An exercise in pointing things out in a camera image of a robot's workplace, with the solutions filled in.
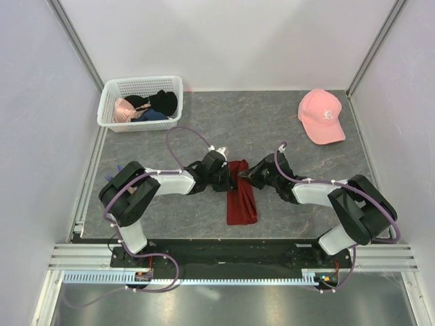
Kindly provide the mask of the dark red cloth napkin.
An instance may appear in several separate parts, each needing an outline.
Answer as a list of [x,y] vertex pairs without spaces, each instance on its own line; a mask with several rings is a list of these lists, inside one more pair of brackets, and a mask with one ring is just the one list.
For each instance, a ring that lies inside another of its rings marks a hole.
[[253,187],[239,173],[249,169],[246,160],[229,162],[230,176],[236,190],[227,193],[226,223],[228,225],[251,225],[258,222],[258,211]]

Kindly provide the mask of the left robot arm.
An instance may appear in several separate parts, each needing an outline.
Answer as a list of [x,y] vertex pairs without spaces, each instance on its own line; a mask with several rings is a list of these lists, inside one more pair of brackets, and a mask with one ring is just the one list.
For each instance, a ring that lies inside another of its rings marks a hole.
[[236,189],[226,151],[225,147],[210,148],[202,160],[181,170],[155,170],[132,161],[103,187],[99,192],[99,200],[105,208],[103,218],[115,227],[129,263],[141,267],[148,262],[147,238],[141,218],[155,197],[193,195],[207,187],[215,192]]

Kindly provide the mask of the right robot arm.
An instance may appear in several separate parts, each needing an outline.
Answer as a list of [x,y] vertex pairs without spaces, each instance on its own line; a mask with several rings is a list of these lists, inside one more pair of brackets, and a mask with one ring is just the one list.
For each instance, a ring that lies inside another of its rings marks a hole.
[[363,175],[340,181],[310,179],[295,175],[285,155],[276,152],[239,173],[253,187],[269,186],[292,204],[330,207],[340,224],[318,239],[311,250],[316,266],[327,267],[343,249],[379,241],[387,228],[397,228],[397,213],[377,188]]

